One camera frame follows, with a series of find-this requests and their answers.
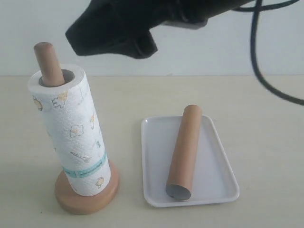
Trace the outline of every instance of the empty cardboard tube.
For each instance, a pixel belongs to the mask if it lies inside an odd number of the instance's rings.
[[[42,73],[43,86],[58,87],[63,85],[65,79],[53,45],[41,42],[34,46],[34,51]]]
[[[188,105],[184,109],[166,184],[166,193],[176,200],[191,197],[201,118],[200,107]]]

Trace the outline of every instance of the beige table surface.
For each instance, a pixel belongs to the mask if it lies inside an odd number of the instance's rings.
[[[109,159],[121,182],[104,210],[72,216],[53,191],[61,171],[28,77],[0,78],[1,228],[303,228],[304,107],[266,91],[252,76],[89,77]],[[304,98],[304,77],[272,76]],[[180,115],[189,104],[210,116],[240,186],[221,205],[156,209],[143,197],[141,120]]]

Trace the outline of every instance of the black cable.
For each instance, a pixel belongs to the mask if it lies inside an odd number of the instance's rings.
[[[299,0],[289,0],[289,1],[285,1],[285,2],[281,2],[281,3],[277,3],[277,4],[270,4],[270,5],[266,5],[266,6],[261,6],[260,12],[261,11],[267,11],[267,10],[276,10],[279,8],[283,8],[286,6],[290,6],[296,2],[298,2]],[[233,11],[237,11],[237,12],[254,12],[255,7],[238,7],[236,9],[234,9]]]
[[[259,80],[259,82],[271,93],[274,95],[287,100],[289,102],[298,104],[298,105],[304,105],[304,100],[300,98],[296,98],[290,95],[287,95],[280,90],[274,88],[272,85],[270,85],[265,78],[263,77],[257,63],[257,54],[256,54],[256,39],[257,39],[257,26],[258,26],[258,19],[260,15],[260,11],[262,8],[262,2],[263,0],[256,0],[256,5],[254,7],[253,11],[253,17],[252,17],[252,24],[251,24],[251,34],[250,34],[250,57],[251,57],[251,64],[253,71],[256,75],[256,78]]]

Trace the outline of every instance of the round wooden base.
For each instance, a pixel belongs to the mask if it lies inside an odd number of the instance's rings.
[[[74,192],[68,182],[66,174],[62,171],[55,183],[55,196],[60,206],[76,215],[87,215],[97,212],[107,206],[115,197],[119,185],[118,170],[109,161],[111,179],[106,188],[95,196],[80,196]]]

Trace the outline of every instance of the rectangular tray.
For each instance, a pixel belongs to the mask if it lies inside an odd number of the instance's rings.
[[[192,196],[177,201],[165,186],[182,116],[156,116],[142,121],[143,194],[154,207],[176,207],[234,201],[239,186],[210,117],[203,115]]]

